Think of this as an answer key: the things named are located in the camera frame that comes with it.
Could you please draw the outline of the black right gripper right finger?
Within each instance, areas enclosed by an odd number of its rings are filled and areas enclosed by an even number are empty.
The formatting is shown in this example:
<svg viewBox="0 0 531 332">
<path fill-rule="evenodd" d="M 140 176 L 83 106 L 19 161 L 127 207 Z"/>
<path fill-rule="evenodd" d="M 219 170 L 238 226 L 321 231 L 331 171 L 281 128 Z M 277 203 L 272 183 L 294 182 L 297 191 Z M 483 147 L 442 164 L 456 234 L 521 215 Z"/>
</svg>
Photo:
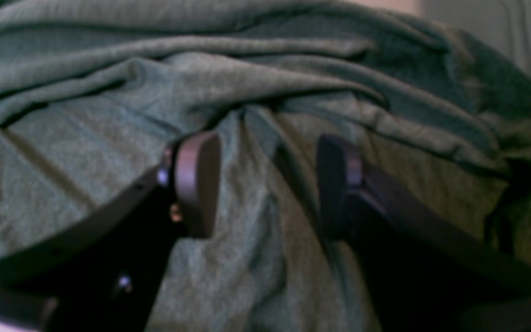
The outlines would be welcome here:
<svg viewBox="0 0 531 332">
<path fill-rule="evenodd" d="M 531 332 L 531 265 L 457 229 L 336 135 L 317 143 L 320 233 L 354 252 L 384 332 Z"/>
</svg>

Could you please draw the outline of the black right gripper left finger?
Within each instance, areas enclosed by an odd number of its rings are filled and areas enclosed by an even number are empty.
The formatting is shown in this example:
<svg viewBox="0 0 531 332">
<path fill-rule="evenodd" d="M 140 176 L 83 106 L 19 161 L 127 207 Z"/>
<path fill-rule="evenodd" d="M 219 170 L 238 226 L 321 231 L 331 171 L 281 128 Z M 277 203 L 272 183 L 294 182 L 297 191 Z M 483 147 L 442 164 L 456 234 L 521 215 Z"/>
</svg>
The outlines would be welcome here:
<svg viewBox="0 0 531 332">
<path fill-rule="evenodd" d="M 222 145 L 205 131 L 78 224 L 0 259 L 0 332 L 142 332 L 179 239 L 212 235 Z"/>
</svg>

